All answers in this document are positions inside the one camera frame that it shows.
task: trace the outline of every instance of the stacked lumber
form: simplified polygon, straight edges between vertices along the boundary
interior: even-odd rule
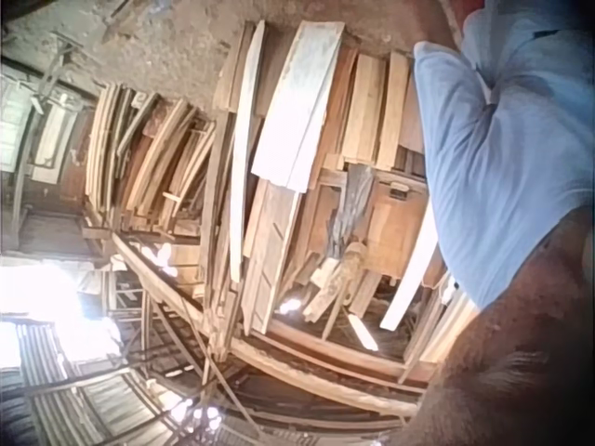
[[[197,235],[177,228],[202,211],[215,124],[183,99],[108,85],[99,96],[86,164],[86,195],[112,230]]]
[[[118,211],[111,228],[139,247],[157,234],[151,249],[169,242],[185,253],[160,268],[177,268],[179,290],[200,301],[217,361],[238,324],[264,335],[285,318],[329,342],[339,322],[376,333],[423,322],[416,346],[431,347],[444,317],[469,314],[444,316],[419,297],[439,294],[446,270],[411,61],[361,54],[344,28],[247,23],[221,71],[213,122],[183,99],[149,95],[131,110],[133,93],[117,85],[99,99],[89,201]],[[187,239],[192,248],[179,248]],[[421,353],[411,347],[407,358]]]
[[[334,22],[290,32],[246,24],[221,71],[213,105],[227,136],[207,173],[201,266],[209,304],[234,299],[213,313],[241,310],[247,335],[265,334],[298,289],[305,321],[329,313],[326,339],[341,308],[364,318],[383,278],[404,283],[394,330],[417,289],[445,273],[411,61],[361,54],[343,32]]]

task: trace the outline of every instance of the dirt floor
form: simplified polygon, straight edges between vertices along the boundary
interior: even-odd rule
[[[439,0],[144,0],[106,19],[120,1],[59,0],[8,24],[3,55],[43,70],[56,49],[51,31],[85,46],[90,58],[69,80],[97,90],[91,79],[116,81],[165,97],[189,99],[210,113],[218,73],[245,20],[278,26],[340,20],[363,51],[410,52],[429,39],[451,44]]]

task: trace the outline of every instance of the pale wooden board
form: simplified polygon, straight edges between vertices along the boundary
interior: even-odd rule
[[[410,151],[416,151],[417,153],[424,152],[424,138],[419,115],[419,102],[417,101],[416,78],[413,72],[409,74],[409,82],[407,84],[399,143]]]
[[[300,24],[260,136],[253,174],[287,184],[343,28],[336,22]]]
[[[231,208],[230,208],[230,274],[239,283],[242,278],[242,246],[245,224],[245,182],[248,165],[248,143],[250,121],[254,110],[260,54],[265,33],[265,22],[261,20],[252,37],[244,68],[244,80],[238,114],[235,121],[233,141],[233,162],[231,164]]]
[[[428,202],[424,219],[417,235],[416,246],[407,264],[403,279],[390,302],[389,309],[380,323],[385,330],[394,331],[413,300],[417,288],[430,264],[431,257],[438,243],[438,234],[434,223],[434,213]]]
[[[351,301],[350,312],[358,318],[362,318],[368,310],[368,306],[374,297],[374,293],[380,284],[382,274],[367,270],[358,286],[358,289]]]
[[[409,60],[402,54],[390,54],[389,81],[387,82],[387,101],[384,109],[384,121],[380,133],[380,146],[376,167],[390,171],[394,166],[401,125],[407,81],[409,80]]]
[[[331,85],[331,91],[326,105],[326,117],[320,135],[318,151],[312,163],[309,189],[314,189],[323,166],[332,170],[337,169],[342,131],[347,119],[348,102],[350,93],[350,79],[357,50],[342,45],[337,56],[337,66]],[[329,157],[337,157],[326,165]]]
[[[310,183],[310,175],[312,164],[316,156],[316,149],[320,141],[320,135],[323,128],[326,105],[328,103],[328,95],[331,91],[331,82],[334,77],[335,68],[337,66],[338,47],[328,67],[328,72],[324,77],[323,85],[320,90],[320,95],[316,99],[314,110],[312,112],[310,122],[306,127],[306,133],[301,141],[299,150],[297,152],[296,160],[294,161],[291,174],[287,180],[286,187],[297,192],[305,192]]]
[[[384,94],[386,62],[360,54],[342,154],[357,163],[373,164]]]

